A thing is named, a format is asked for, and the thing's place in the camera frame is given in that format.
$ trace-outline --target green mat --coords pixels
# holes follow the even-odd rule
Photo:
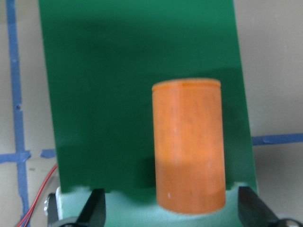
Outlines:
[[[232,0],[40,0],[40,14],[63,193],[105,188],[153,204],[151,87],[194,77],[222,83],[227,189],[256,188]]]

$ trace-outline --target red wire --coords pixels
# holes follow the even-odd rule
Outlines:
[[[26,226],[28,225],[29,220],[30,220],[30,218],[32,217],[33,211],[34,211],[35,206],[36,206],[36,204],[37,204],[37,202],[38,202],[38,199],[40,198],[40,195],[41,195],[42,191],[43,191],[43,189],[44,189],[46,183],[48,182],[49,178],[51,177],[51,175],[53,174],[53,172],[56,170],[57,167],[58,167],[58,165],[55,164],[55,165],[53,166],[53,168],[51,169],[51,171],[48,173],[48,175],[46,176],[45,180],[43,181],[43,183],[42,183],[42,185],[41,185],[41,187],[40,187],[40,189],[39,189],[39,191],[38,191],[38,193],[37,193],[37,196],[35,197],[35,200],[34,200],[34,202],[33,202],[33,205],[32,205],[31,208],[28,210],[27,214],[26,214],[26,215],[22,218],[22,220],[19,222],[19,224],[17,225],[17,227],[21,227],[22,224],[23,224],[23,222],[24,222],[26,219],[27,219],[27,221],[26,221],[24,227],[26,227]]]

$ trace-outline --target green sheet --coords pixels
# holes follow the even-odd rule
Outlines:
[[[222,83],[227,189],[256,188],[232,0],[40,0],[40,14],[63,193],[152,203],[151,87],[194,77]]]

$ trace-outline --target orange cylinder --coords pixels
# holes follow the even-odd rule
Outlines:
[[[221,83],[177,79],[152,87],[157,201],[184,214],[225,205]]]

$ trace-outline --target orange cup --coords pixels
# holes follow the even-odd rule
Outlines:
[[[221,83],[177,79],[152,87],[157,201],[184,214],[225,205]]]

